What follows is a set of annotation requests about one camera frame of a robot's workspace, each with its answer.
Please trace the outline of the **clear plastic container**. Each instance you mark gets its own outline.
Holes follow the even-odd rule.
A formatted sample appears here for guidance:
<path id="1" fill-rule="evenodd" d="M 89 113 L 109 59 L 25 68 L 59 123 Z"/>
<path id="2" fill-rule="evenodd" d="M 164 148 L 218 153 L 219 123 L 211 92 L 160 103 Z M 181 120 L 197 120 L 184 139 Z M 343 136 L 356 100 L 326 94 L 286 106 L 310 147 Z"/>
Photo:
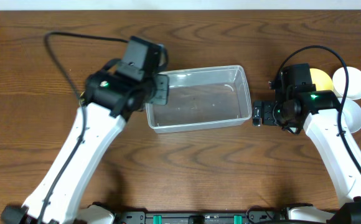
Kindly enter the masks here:
<path id="1" fill-rule="evenodd" d="M 252 117 L 245 71 L 240 65 L 164 72 L 169 77 L 166 105 L 146 105 L 156 133 L 238 126 Z"/>

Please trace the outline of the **yellow plastic bowl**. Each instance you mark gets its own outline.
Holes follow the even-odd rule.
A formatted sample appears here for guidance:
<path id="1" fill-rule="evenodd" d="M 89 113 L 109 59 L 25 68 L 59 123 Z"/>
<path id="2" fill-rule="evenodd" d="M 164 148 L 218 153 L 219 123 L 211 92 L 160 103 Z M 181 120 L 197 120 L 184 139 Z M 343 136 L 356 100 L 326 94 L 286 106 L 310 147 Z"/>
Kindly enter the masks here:
<path id="1" fill-rule="evenodd" d="M 319 70 L 317 68 L 310 69 L 312 83 L 315 84 L 317 91 L 324 91 L 334 89 L 333 82 L 331 77 L 324 72 L 323 70 Z"/>

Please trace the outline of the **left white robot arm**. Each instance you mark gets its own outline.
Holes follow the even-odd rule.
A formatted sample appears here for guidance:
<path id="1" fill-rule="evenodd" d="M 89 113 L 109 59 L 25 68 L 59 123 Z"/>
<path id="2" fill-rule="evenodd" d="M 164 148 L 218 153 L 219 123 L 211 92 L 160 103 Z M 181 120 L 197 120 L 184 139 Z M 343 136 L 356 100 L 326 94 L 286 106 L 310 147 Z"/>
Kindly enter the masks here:
<path id="1" fill-rule="evenodd" d="M 80 201 L 103 155 L 134 111 L 165 105 L 169 77 L 100 70 L 90 75 L 71 131 L 48 173 L 21 205 L 7 205 L 3 223 L 114 223 L 115 212 Z"/>

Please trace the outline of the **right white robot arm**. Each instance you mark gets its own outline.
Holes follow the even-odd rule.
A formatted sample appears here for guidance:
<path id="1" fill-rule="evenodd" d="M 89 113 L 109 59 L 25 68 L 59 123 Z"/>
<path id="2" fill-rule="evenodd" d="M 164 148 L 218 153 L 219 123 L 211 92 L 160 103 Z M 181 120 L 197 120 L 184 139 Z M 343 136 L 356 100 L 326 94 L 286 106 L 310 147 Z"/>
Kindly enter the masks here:
<path id="1" fill-rule="evenodd" d="M 277 93 L 274 101 L 255 101 L 253 125 L 304 131 L 329 173 L 339 202 L 335 213 L 313 206 L 286 207 L 276 223 L 361 223 L 361 150 L 347 127 L 343 104 L 332 91 Z"/>

